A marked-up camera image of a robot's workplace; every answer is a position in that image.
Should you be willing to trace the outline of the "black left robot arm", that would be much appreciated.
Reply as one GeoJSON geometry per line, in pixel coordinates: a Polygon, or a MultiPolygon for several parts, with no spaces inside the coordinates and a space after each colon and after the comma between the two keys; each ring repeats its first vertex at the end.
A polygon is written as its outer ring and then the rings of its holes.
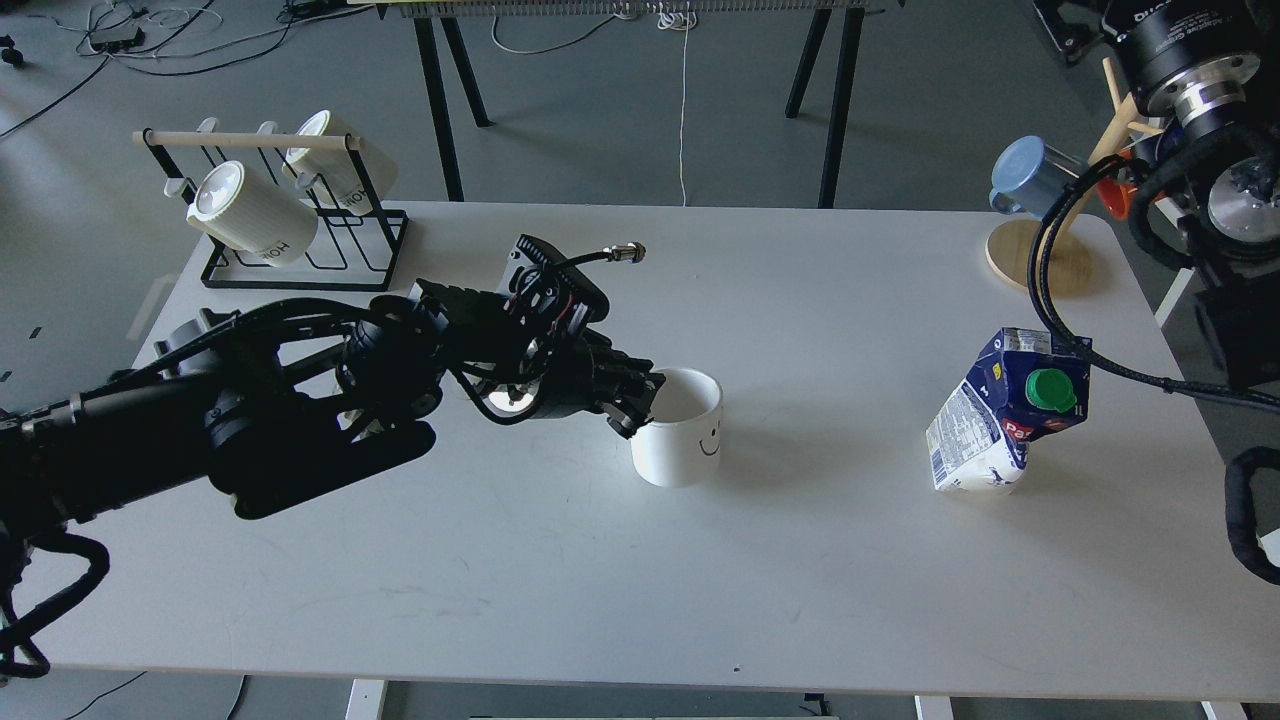
{"type": "Polygon", "coordinates": [[[607,296],[589,263],[640,263],[641,243],[575,258],[524,234],[493,291],[417,281],[358,307],[284,299],[204,309],[145,366],[3,414],[3,678],[41,678],[35,635],[83,602],[108,548],[69,532],[207,478],[256,520],[428,454],[454,378],[489,421],[591,413],[631,438],[666,374],[593,329],[607,296]]]}

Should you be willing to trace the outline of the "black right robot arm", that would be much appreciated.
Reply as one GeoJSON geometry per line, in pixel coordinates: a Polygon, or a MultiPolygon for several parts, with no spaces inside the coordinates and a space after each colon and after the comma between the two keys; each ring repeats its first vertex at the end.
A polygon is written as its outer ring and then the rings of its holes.
{"type": "Polygon", "coordinates": [[[1061,3],[1034,9],[1059,55],[1078,63],[1111,47],[1137,118],[1164,128],[1128,155],[1108,150],[1050,195],[1030,246],[1032,306],[1051,337],[1100,370],[1169,395],[1275,414],[1277,273],[1240,266],[1277,259],[1277,4],[1275,1],[1083,1],[1092,24],[1071,23],[1061,3]],[[1149,375],[1097,354],[1059,315],[1050,252],[1069,213],[1101,181],[1124,174],[1134,192],[1126,225],[1161,265],[1196,272],[1196,319],[1221,386],[1149,375]]]}

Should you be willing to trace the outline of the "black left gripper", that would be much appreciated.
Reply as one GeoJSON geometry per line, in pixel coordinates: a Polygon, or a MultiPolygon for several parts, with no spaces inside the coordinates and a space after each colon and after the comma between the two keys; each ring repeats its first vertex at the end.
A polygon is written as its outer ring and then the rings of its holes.
{"type": "Polygon", "coordinates": [[[600,414],[620,437],[631,439],[653,421],[652,406],[666,380],[649,360],[631,357],[613,348],[605,336],[585,331],[553,355],[538,379],[484,388],[480,407],[502,425],[600,414]]]}

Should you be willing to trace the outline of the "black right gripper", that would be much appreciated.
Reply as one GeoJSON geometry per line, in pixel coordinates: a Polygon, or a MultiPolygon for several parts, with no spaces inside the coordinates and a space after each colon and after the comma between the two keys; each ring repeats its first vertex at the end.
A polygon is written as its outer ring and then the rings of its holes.
{"type": "Polygon", "coordinates": [[[1062,61],[1080,61],[1102,42],[1114,49],[1140,111],[1166,111],[1164,87],[1180,73],[1220,58],[1260,64],[1263,41],[1244,1],[1032,1],[1051,47],[1062,61]],[[1071,22],[1065,6],[1091,13],[1071,22]]]}

